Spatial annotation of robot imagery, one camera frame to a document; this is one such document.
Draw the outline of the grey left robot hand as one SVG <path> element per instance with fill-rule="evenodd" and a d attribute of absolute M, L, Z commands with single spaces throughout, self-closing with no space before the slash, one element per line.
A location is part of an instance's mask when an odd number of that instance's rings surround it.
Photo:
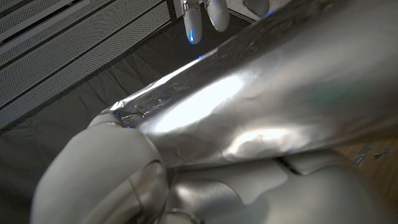
<path fill-rule="evenodd" d="M 167 169 L 140 131 L 97 116 L 41 177 L 31 223 L 396 223 L 397 209 L 332 151 Z"/>

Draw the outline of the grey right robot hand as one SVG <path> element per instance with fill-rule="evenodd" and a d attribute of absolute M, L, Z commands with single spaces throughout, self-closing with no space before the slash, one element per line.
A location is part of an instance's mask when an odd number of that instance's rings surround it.
<path fill-rule="evenodd" d="M 230 15 L 226 0 L 204 0 L 203 5 L 210 21 L 218 32 L 224 32 L 229 25 Z M 201 9 L 199 0 L 181 0 L 185 32 L 191 44 L 197 44 L 202 38 Z M 243 0 L 243 6 L 256 16 L 264 17 L 270 8 L 266 0 Z"/>

